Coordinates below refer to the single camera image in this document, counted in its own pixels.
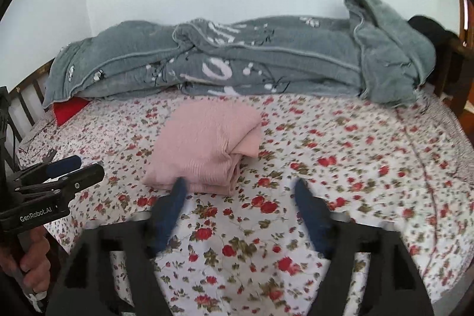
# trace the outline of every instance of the wooden bed frame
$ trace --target wooden bed frame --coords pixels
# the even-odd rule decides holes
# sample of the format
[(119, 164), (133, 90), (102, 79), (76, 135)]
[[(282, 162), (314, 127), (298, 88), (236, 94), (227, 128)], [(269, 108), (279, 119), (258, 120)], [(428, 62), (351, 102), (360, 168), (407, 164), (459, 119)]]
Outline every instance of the wooden bed frame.
[[(444, 55), (442, 56), (442, 58), (438, 59), (441, 60), (441, 71), (435, 83), (434, 94), (440, 97), (443, 93), (443, 90), (445, 89), (447, 83), (447, 76), (451, 65), (451, 57), (453, 53), (458, 53), (464, 58), (461, 76), (457, 83), (457, 91), (454, 94), (453, 99), (449, 105), (456, 117), (459, 118), (464, 111), (464, 107), (468, 100), (469, 92), (471, 90), (471, 86), (473, 84), (474, 79), (474, 50), (466, 48), (461, 40), (450, 40), (446, 45), (446, 51)], [(9, 96), (12, 101), (16, 99), (19, 100), (27, 119), (32, 126), (35, 124), (35, 120), (33, 119), (31, 112), (29, 111), (28, 105), (22, 93), (27, 88), (30, 88), (32, 86), (36, 92), (39, 101), (42, 104), (44, 101), (44, 96), (39, 85), (39, 79), (43, 78), (46, 74), (49, 74), (49, 70), (51, 68), (52, 63), (53, 60), (47, 62), (46, 64), (35, 70), (9, 93)], [(22, 140), (22, 136), (20, 135), (20, 132), (18, 131), (17, 126), (15, 125), (15, 122), (11, 115), (9, 116), (9, 125), (12, 129), (15, 139), (20, 142)], [(7, 151), (5, 153), (6, 161), (10, 168), (13, 171), (20, 170), (20, 165), (16, 161), (16, 157), (8, 154)], [(67, 258), (67, 253), (52, 236), (50, 236), (48, 239), (51, 244), (49, 259), (52, 262), (51, 272), (53, 285), (62, 264)], [(468, 289), (462, 300), (458, 303), (456, 309), (450, 314), (450, 316), (468, 316), (473, 314), (473, 310), (474, 283), (470, 286), (470, 288)]]

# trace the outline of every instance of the red pillow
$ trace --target red pillow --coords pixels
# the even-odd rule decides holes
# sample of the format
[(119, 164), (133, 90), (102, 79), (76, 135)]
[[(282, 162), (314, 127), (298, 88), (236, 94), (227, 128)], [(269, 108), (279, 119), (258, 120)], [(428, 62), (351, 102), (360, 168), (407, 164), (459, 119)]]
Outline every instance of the red pillow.
[(53, 111), (58, 126), (64, 125), (69, 119), (79, 113), (89, 101), (84, 98), (72, 97), (66, 102), (54, 102)]

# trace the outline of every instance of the folded clothing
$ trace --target folded clothing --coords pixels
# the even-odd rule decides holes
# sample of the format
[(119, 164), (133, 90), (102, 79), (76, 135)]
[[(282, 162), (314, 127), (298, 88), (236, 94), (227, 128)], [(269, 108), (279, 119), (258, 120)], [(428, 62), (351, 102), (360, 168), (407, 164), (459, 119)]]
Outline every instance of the folded clothing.
[(153, 148), (143, 183), (170, 190), (178, 177), (191, 192), (232, 195), (242, 156), (257, 157), (260, 113), (235, 101), (191, 101), (177, 108)]
[(344, 4), (348, 19), (122, 22), (56, 56), (43, 107), (76, 94), (138, 97), (170, 86), (192, 96), (304, 93), (390, 106), (415, 102), (435, 64), (430, 40), (381, 0)]

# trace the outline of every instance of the pink folded sweater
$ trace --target pink folded sweater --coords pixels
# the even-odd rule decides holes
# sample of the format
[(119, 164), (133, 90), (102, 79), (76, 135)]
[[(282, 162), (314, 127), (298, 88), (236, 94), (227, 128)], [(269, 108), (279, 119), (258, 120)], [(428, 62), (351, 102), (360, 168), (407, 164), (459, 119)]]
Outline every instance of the pink folded sweater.
[(248, 105), (184, 103), (161, 130), (142, 182), (169, 190), (184, 177), (191, 192), (232, 195), (242, 156), (257, 157), (261, 140), (260, 113)]

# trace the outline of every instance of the metal screw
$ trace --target metal screw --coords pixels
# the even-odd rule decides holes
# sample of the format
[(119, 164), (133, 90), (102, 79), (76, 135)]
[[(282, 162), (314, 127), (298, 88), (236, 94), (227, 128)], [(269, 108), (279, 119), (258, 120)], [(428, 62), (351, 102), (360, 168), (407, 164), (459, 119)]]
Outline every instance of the metal screw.
[(149, 210), (144, 210), (141, 212), (135, 212), (132, 214), (130, 219), (132, 221), (143, 221), (143, 220), (148, 220), (151, 217), (151, 211)]
[(389, 232), (397, 232), (397, 227), (395, 226), (394, 221), (382, 221), (380, 223), (380, 228)]
[(348, 223), (349, 221), (351, 221), (351, 217), (349, 216), (349, 213), (347, 212), (333, 212), (331, 214), (331, 218), (334, 220), (334, 221), (340, 221), (342, 223)]
[(40, 301), (40, 300), (43, 300), (46, 297), (47, 294), (48, 294), (48, 292), (46, 292), (46, 291), (36, 293), (35, 298), (36, 298), (36, 300)]
[(102, 225), (102, 221), (99, 220), (89, 220), (86, 221), (86, 229), (95, 229)]

